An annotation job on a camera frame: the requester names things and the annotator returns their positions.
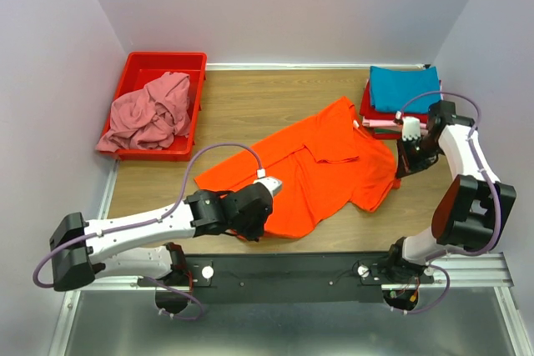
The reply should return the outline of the orange t-shirt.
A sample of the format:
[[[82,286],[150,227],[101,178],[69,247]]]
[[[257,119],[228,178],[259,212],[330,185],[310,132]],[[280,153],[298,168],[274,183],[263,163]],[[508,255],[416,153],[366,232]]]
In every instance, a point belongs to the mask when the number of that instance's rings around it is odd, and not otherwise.
[[[374,212],[401,185],[393,153],[360,125],[346,97],[194,181],[202,189],[238,191],[253,182],[258,167],[283,183],[264,226],[267,235],[282,238],[303,238],[347,203]]]

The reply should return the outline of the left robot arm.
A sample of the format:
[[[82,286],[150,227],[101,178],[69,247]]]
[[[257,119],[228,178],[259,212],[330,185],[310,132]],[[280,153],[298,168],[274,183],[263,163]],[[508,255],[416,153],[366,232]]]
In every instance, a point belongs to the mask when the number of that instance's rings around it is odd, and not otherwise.
[[[67,292],[110,276],[149,276],[175,285],[185,266],[173,254],[172,240],[235,233],[256,241],[281,188],[280,180],[265,177],[236,192],[198,190],[177,204],[123,218],[86,220],[70,213],[49,239],[52,287]]]

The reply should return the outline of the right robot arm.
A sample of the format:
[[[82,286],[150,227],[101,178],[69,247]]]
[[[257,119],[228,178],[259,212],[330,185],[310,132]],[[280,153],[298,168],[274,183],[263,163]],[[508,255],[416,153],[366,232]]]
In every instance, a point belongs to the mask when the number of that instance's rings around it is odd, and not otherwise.
[[[434,212],[429,228],[400,238],[380,271],[396,283],[421,276],[429,262],[448,253],[479,256],[501,237],[516,200],[516,190],[491,170],[478,140],[476,121],[457,114],[453,102],[440,100],[428,108],[426,131],[417,118],[395,115],[401,126],[397,140],[396,177],[422,172],[445,156],[452,182]]]

